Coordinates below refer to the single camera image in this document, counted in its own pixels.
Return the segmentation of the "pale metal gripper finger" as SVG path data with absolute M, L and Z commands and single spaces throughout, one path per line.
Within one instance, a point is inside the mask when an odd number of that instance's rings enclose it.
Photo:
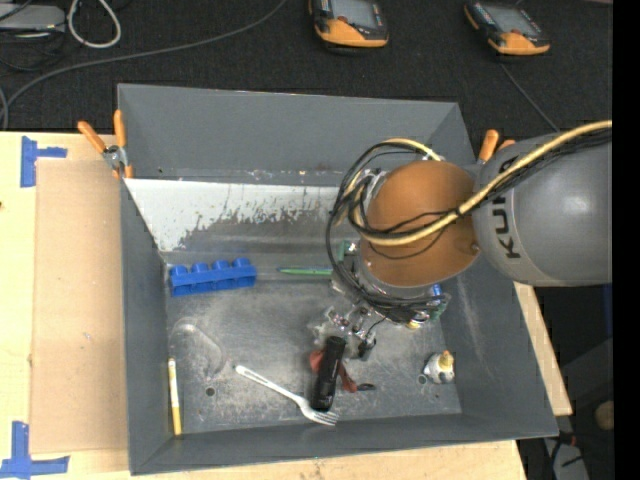
M 367 361 L 377 343 L 376 331 L 373 329 L 367 331 L 362 329 L 361 331 L 354 334 L 354 339 L 354 357 L 362 361 Z
M 336 325 L 325 314 L 310 319 L 307 329 L 314 346 L 324 346 L 327 338 L 336 334 Z

